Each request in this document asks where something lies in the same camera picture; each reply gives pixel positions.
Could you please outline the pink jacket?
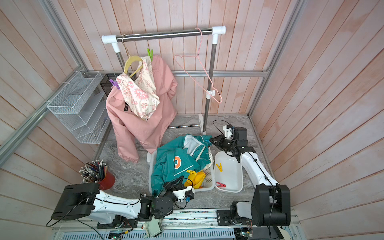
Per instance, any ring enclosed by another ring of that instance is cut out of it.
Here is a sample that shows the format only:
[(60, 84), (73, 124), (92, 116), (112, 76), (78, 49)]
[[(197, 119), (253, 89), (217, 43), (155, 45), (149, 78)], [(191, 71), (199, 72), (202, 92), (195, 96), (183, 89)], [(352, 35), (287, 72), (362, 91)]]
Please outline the pink jacket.
[(139, 161), (135, 140), (152, 154), (160, 146), (166, 129), (177, 113), (172, 103), (177, 91), (177, 80), (160, 56), (153, 57), (152, 65), (160, 104), (147, 121), (129, 109), (121, 90), (112, 87), (107, 97), (106, 108), (117, 139), (118, 154), (127, 162)]

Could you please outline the green-white box on rail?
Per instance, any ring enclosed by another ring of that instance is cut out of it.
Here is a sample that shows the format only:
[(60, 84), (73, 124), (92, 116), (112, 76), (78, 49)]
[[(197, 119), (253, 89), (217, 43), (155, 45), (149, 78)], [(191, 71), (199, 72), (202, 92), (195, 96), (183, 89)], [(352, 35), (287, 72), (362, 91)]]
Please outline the green-white box on rail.
[(147, 238), (154, 238), (163, 232), (162, 220), (152, 218), (143, 224), (142, 229), (146, 231)]

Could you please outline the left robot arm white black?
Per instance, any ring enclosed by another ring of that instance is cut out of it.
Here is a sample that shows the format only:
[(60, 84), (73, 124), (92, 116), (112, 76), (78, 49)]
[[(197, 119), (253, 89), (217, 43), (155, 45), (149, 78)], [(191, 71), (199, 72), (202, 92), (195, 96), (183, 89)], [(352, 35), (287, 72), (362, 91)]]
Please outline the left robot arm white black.
[(161, 220), (173, 213), (175, 202), (192, 200), (195, 193), (191, 186), (168, 182), (162, 196), (125, 199), (110, 195), (99, 187), (98, 183), (66, 186), (51, 219), (59, 222), (88, 217), (102, 225), (113, 223), (117, 216), (139, 221)]

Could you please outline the pink wire hanger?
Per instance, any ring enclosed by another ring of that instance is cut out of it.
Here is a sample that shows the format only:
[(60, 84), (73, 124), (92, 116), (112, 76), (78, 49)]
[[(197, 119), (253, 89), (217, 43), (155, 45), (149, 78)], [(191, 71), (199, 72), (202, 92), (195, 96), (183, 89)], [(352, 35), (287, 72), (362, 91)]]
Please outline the pink wire hanger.
[[(215, 88), (214, 86), (214, 81), (213, 81), (213, 77), (210, 77), (210, 73), (213, 73), (212, 71), (208, 72), (205, 68), (205, 66), (203, 65), (202, 61), (201, 61), (201, 58), (200, 58), (200, 51), (201, 51), (201, 46), (202, 46), (202, 42), (203, 42), (203, 31), (200, 29), (200, 28), (195, 28), (195, 30), (197, 30), (197, 33), (200, 35), (200, 42), (199, 42), (199, 46), (198, 46), (198, 50), (196, 52), (196, 54), (193, 56), (191, 55), (175, 55), (174, 56), (174, 60), (175, 62), (177, 63), (177, 65), (179, 67), (182, 68), (182, 70), (187, 74), (187, 76), (192, 79), (201, 89), (203, 89), (206, 93), (206, 99), (207, 100), (210, 100), (210, 99), (213, 99), (215, 102), (217, 102), (218, 104), (221, 104), (222, 101), (223, 101), (223, 97), (221, 95), (221, 93), (218, 91), (217, 88)], [(202, 87), (194, 77), (192, 77), (192, 75), (184, 68), (180, 65), (180, 63), (178, 62), (177, 58), (180, 58), (180, 59), (185, 59), (185, 58), (193, 58), (196, 60), (196, 62), (198, 62), (200, 64), (200, 66), (202, 67), (203, 69), (203, 72), (204, 72), (204, 77), (207, 77), (209, 79), (209, 83), (211, 83), (211, 89), (210, 90), (207, 90), (207, 89), (204, 89), (204, 87)]]

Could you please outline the white plastic tray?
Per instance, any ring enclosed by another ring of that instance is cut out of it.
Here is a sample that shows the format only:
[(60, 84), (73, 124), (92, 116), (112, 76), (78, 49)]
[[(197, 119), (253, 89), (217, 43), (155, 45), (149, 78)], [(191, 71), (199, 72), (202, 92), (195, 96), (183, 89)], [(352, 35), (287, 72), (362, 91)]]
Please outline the white plastic tray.
[[(216, 164), (222, 164), (223, 172), (220, 172)], [(215, 188), (226, 193), (239, 193), (243, 189), (243, 170), (241, 164), (235, 157), (230, 157), (225, 152), (215, 155), (215, 181), (225, 184), (225, 188)]]

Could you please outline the purple clothespin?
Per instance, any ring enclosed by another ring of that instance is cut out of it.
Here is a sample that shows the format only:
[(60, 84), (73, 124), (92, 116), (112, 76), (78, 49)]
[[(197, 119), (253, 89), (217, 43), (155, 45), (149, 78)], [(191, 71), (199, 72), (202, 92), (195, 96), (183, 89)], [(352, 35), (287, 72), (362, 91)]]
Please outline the purple clothespin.
[(116, 89), (120, 89), (120, 86), (118, 84), (118, 82), (116, 80), (113, 80), (113, 79), (109, 79), (110, 83), (112, 86), (114, 86)]

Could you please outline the metal clothes rack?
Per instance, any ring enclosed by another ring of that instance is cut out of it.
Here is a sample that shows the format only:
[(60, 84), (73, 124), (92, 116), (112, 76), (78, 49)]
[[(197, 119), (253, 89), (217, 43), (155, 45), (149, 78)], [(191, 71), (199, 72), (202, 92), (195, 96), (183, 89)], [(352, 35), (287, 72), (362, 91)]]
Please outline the metal clothes rack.
[(211, 100), (216, 101), (217, 103), (221, 103), (223, 98), (220, 97), (218, 100), (215, 99), (215, 94), (219, 94), (219, 90), (214, 87), (213, 78), (215, 77), (214, 65), (216, 59), (216, 50), (219, 41), (220, 35), (225, 35), (227, 32), (227, 28), (225, 26), (216, 26), (207, 29), (199, 29), (196, 28), (194, 30), (180, 30), (180, 31), (171, 31), (171, 32), (156, 32), (156, 33), (145, 33), (145, 34), (132, 34), (132, 35), (104, 35), (101, 37), (103, 44), (112, 45), (114, 52), (116, 53), (119, 62), (122, 68), (125, 67), (125, 62), (123, 60), (121, 50), (119, 47), (119, 43), (125, 42), (137, 42), (144, 40), (161, 40), (161, 39), (173, 39), (173, 38), (184, 38), (184, 37), (195, 37), (195, 36), (212, 36), (212, 50), (211, 50), (211, 58), (210, 58), (210, 67), (207, 71), (203, 69), (199, 74), (189, 73), (187, 70), (183, 69), (182, 77), (188, 76), (193, 79), (194, 77), (208, 77), (208, 87), (204, 89), (206, 92), (206, 104), (205, 110), (203, 114), (199, 114), (199, 123), (201, 128), (201, 133), (206, 134), (207, 124), (208, 124), (208, 114)]

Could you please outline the yellow jacket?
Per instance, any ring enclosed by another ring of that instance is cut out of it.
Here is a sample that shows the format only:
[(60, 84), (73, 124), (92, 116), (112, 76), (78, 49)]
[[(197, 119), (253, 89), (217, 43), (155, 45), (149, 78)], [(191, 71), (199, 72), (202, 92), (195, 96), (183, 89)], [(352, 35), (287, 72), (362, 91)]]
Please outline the yellow jacket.
[(206, 174), (203, 171), (196, 172), (196, 175), (188, 176), (188, 180), (185, 182), (185, 187), (193, 186), (194, 189), (202, 188), (202, 184), (206, 178)]

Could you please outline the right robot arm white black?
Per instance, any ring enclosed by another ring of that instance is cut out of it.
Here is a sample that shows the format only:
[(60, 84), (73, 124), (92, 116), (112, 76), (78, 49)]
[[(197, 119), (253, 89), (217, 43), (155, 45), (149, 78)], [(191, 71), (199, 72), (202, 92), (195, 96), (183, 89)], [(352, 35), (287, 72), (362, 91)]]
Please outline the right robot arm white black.
[(239, 193), (244, 184), (243, 172), (247, 172), (255, 188), (252, 201), (234, 201), (229, 211), (218, 212), (219, 225), (289, 226), (290, 189), (268, 173), (256, 150), (248, 144), (247, 129), (225, 125), (223, 133), (210, 142), (219, 149), (214, 168), (216, 189)]

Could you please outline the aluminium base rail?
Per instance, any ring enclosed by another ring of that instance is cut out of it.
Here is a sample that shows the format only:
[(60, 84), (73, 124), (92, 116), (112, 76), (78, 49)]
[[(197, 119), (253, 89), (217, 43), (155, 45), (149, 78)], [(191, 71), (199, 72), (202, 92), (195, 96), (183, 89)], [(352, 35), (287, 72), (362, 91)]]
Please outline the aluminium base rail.
[(304, 240), (294, 211), (287, 227), (257, 227), (250, 219), (235, 221), (230, 209), (175, 210), (162, 220), (126, 220), (103, 227), (93, 220), (64, 221), (53, 240)]

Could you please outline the yellow clothespin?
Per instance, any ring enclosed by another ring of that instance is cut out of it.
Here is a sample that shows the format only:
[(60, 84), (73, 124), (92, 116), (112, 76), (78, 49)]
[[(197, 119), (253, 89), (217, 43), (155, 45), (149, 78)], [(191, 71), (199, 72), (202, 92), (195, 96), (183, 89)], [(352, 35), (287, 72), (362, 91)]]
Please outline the yellow clothespin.
[(221, 163), (216, 164), (216, 167), (217, 167), (217, 169), (218, 169), (220, 172), (223, 172), (223, 167), (222, 167), (222, 164), (221, 164)]
[(192, 171), (192, 170), (187, 170), (187, 173), (189, 173), (190, 175), (196, 175), (197, 174), (195, 171)]

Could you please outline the white perforated laundry basket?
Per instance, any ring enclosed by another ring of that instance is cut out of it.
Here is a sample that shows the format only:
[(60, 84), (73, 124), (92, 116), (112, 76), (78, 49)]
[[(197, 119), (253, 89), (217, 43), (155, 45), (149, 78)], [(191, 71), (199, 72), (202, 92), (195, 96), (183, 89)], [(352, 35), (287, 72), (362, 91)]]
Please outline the white perforated laundry basket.
[[(153, 154), (150, 154), (147, 152), (147, 162), (150, 166), (149, 168), (149, 192), (152, 193), (152, 186), (151, 186), (151, 176), (154, 172), (154, 166), (156, 164), (156, 158), (157, 158), (157, 151), (154, 151)], [(215, 187), (215, 176), (214, 176), (214, 167), (210, 166), (208, 169), (203, 170), (203, 172), (206, 174), (206, 177), (202, 183), (202, 185), (195, 189), (195, 192), (206, 192), (211, 191)]]

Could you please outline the red clothespin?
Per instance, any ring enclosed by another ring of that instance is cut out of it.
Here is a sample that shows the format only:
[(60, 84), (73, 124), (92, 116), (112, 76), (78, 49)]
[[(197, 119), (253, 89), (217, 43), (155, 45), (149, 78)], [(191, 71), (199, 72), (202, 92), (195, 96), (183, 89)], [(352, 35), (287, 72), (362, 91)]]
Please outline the red clothespin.
[(225, 184), (222, 184), (222, 183), (220, 183), (220, 182), (216, 182), (216, 187), (217, 187), (217, 188), (225, 188), (226, 185), (225, 185)]

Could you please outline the green sweatshirt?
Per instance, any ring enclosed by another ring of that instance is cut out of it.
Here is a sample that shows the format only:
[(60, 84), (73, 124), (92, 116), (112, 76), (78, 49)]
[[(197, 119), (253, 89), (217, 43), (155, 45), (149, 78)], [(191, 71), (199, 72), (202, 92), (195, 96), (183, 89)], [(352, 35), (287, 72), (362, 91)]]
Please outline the green sweatshirt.
[(157, 196), (164, 189), (164, 184), (183, 177), (183, 184), (193, 185), (195, 189), (199, 173), (208, 169), (212, 163), (210, 135), (185, 135), (178, 137), (157, 149), (156, 163), (151, 174), (151, 192)]

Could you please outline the dark mesh wall basket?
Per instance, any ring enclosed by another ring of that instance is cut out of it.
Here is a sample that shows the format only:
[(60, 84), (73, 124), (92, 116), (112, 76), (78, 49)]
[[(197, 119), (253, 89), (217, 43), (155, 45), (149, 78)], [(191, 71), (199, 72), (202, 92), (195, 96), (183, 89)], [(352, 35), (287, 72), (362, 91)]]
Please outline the dark mesh wall basket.
[(115, 81), (116, 77), (117, 77), (117, 75), (115, 75), (115, 74), (105, 74), (103, 76), (103, 79), (100, 83), (100, 86), (103, 89), (103, 91), (105, 92), (106, 96), (109, 95), (109, 93), (111, 92), (112, 87), (113, 87), (113, 84), (110, 82), (110, 80)]

